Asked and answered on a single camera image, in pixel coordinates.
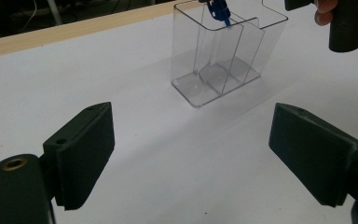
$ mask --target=white table surface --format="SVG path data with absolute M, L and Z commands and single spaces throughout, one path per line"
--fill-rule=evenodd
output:
M 351 223 L 269 149 L 277 102 L 358 138 L 358 50 L 329 51 L 314 7 L 289 17 L 257 81 L 201 109 L 170 84 L 172 15 L 0 56 L 0 161 L 41 155 L 83 108 L 112 102 L 116 148 L 85 205 L 57 222 Z

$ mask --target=human hand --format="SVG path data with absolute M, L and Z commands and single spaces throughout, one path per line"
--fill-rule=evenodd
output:
M 318 25 L 324 26 L 332 21 L 332 10 L 337 3 L 338 0 L 315 0 L 315 5 L 318 8 L 315 13 L 315 21 Z

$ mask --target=black handle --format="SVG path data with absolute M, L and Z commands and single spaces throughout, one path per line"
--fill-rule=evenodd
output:
M 311 0 L 285 0 L 286 10 L 313 3 Z M 334 52 L 358 49 L 358 0 L 338 0 L 330 24 L 329 48 Z

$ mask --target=blue object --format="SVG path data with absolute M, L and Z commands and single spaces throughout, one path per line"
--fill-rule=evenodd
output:
M 225 0 L 213 0 L 207 1 L 208 9 L 211 12 L 212 17 L 217 21 L 224 21 L 226 26 L 230 26 L 229 17 L 231 13 L 227 7 Z

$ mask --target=transparent plastic bin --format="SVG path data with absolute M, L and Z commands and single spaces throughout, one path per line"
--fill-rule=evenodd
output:
M 261 1 L 227 1 L 231 26 L 196 1 L 174 6 L 172 85 L 201 107 L 260 77 L 287 17 Z

